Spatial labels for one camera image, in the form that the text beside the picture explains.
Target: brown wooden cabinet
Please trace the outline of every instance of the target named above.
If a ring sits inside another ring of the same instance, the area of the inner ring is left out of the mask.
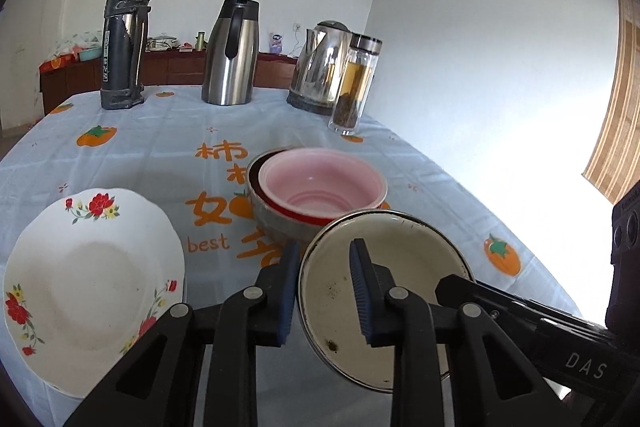
[[[146,52],[143,54],[142,83],[145,86],[201,86],[207,52]],[[289,89],[296,59],[283,55],[258,54],[254,86]],[[66,68],[40,75],[44,114],[80,92],[100,89],[102,59],[76,62]]]

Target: striped curtain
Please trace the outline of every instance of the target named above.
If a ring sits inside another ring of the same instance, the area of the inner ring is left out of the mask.
[[[611,203],[640,180],[640,0],[618,0],[616,74],[607,116],[582,175]]]

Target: tablecloth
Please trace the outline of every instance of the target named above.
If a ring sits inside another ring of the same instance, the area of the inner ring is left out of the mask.
[[[158,204],[171,220],[184,249],[187,302],[196,309],[220,303],[253,283],[260,266],[280,254],[251,218],[242,194],[246,166],[265,150],[319,146],[378,168],[388,181],[387,203],[447,235],[476,279],[578,313],[504,223],[367,115],[358,135],[347,140],[327,129],[326,117],[287,105],[286,90],[255,89],[251,103],[233,107],[202,102],[200,87],[147,87],[144,95],[142,105],[118,111],[102,110],[98,92],[75,95],[0,162],[0,275],[20,232],[47,205],[86,188],[124,187]],[[44,426],[62,425],[78,402],[29,371],[4,322],[0,360]],[[390,396],[361,389],[327,368],[308,345],[297,314],[286,346],[258,348],[257,394],[261,427],[388,425]]]

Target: orange chinese character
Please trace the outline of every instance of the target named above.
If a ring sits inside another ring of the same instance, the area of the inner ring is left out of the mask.
[[[255,227],[255,232],[250,233],[246,237],[243,237],[240,241],[242,243],[250,243],[255,241],[256,247],[252,250],[247,250],[239,253],[236,257],[238,259],[244,259],[245,257],[252,257],[254,255],[262,255],[264,257],[260,261],[260,266],[263,268],[265,266],[269,266],[270,264],[276,264],[280,261],[280,256],[282,255],[282,250],[280,246],[276,243],[265,243],[260,240],[260,237],[264,237],[264,232],[260,227]]]
[[[202,146],[196,149],[196,158],[207,159],[211,155],[211,153],[213,153],[214,155],[213,158],[218,157],[214,152],[213,147],[207,147],[207,144],[203,142]]]
[[[237,163],[234,163],[234,166],[226,171],[229,172],[229,176],[227,177],[228,181],[236,181],[238,182],[238,185],[244,185],[246,183],[246,180],[244,179],[246,167],[239,167]]]
[[[222,143],[218,145],[214,145],[213,149],[213,158],[216,160],[220,159],[220,152],[225,152],[225,160],[230,162],[233,158],[241,160],[242,158],[246,158],[246,149],[240,147],[242,144],[240,142],[228,142],[226,140],[222,140]],[[236,151],[238,154],[236,156],[232,155],[232,152]]]
[[[216,207],[212,212],[206,212],[204,210],[205,203],[215,203]],[[202,225],[206,225],[207,223],[221,223],[222,225],[228,225],[232,222],[229,217],[222,216],[222,212],[224,212],[226,208],[225,198],[207,198],[206,190],[203,190],[197,197],[197,199],[185,201],[184,204],[194,205],[193,214],[194,216],[198,216],[199,218],[193,221],[193,224],[196,227],[201,227]]]

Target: red flower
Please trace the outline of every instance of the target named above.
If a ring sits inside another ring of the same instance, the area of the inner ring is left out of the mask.
[[[142,335],[144,335],[157,321],[158,319],[156,319],[155,317],[149,317],[146,321],[142,322],[142,324],[140,324],[140,331],[138,332],[138,336],[141,337]]]
[[[109,194],[96,194],[94,199],[89,203],[89,212],[94,214],[95,217],[100,217],[102,211],[113,204],[113,198],[109,199]]]
[[[18,299],[15,298],[15,295],[12,293],[7,293],[9,297],[8,301],[4,301],[6,304],[6,311],[9,313],[9,316],[16,321],[18,324],[23,325],[27,319],[31,316],[27,310],[25,310],[20,304],[18,304]]]

